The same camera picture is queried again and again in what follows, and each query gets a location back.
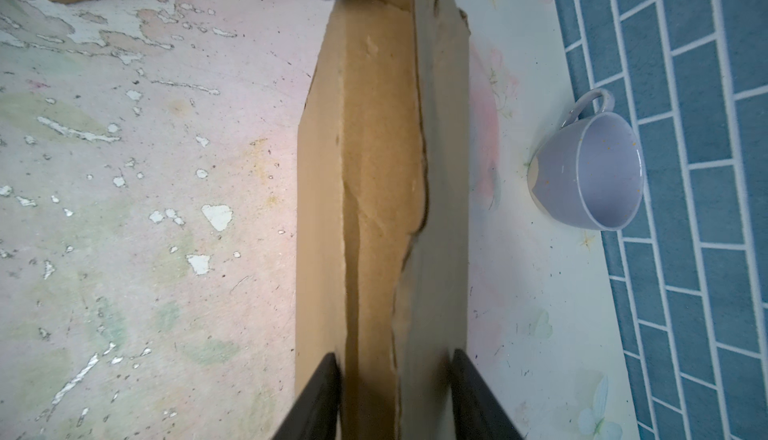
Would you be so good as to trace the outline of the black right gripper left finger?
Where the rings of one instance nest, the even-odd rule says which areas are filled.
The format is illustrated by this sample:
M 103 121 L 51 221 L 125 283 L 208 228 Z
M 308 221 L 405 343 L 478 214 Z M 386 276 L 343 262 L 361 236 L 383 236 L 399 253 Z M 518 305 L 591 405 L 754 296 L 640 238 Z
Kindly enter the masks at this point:
M 341 393 L 342 375 L 335 354 L 329 352 L 319 362 L 273 439 L 335 439 Z

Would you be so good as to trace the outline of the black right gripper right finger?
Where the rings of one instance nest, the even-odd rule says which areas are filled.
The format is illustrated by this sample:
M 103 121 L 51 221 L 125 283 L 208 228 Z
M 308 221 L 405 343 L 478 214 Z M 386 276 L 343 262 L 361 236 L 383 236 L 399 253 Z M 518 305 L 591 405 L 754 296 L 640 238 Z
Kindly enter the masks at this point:
M 522 440 L 504 409 L 467 354 L 455 349 L 450 387 L 458 440 Z

